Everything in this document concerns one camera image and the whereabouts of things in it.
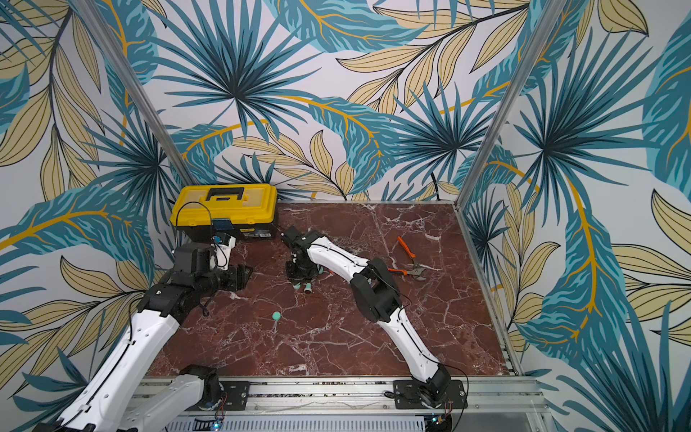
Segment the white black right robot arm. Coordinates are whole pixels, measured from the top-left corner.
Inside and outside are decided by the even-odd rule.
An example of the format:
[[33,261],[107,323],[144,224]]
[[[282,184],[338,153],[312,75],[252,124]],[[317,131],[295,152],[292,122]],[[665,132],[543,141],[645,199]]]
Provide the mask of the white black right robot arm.
[[289,281],[307,284],[321,270],[328,270],[348,282],[357,309],[384,329],[403,355],[411,378],[417,383],[421,403],[429,408],[443,404],[451,374],[413,328],[401,301],[401,291],[384,261],[358,257],[317,231],[301,233],[291,227],[280,238],[291,252],[285,263]]

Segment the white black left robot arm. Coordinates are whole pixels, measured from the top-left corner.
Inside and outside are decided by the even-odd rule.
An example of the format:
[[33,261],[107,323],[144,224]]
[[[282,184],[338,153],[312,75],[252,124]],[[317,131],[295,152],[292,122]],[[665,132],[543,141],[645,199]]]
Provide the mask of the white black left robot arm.
[[246,288],[253,269],[229,262],[231,244],[189,243],[177,248],[172,269],[144,294],[113,352],[91,382],[36,431],[161,431],[185,410],[221,412],[228,398],[217,371],[190,365],[152,400],[128,405],[144,375],[190,313],[219,291]]

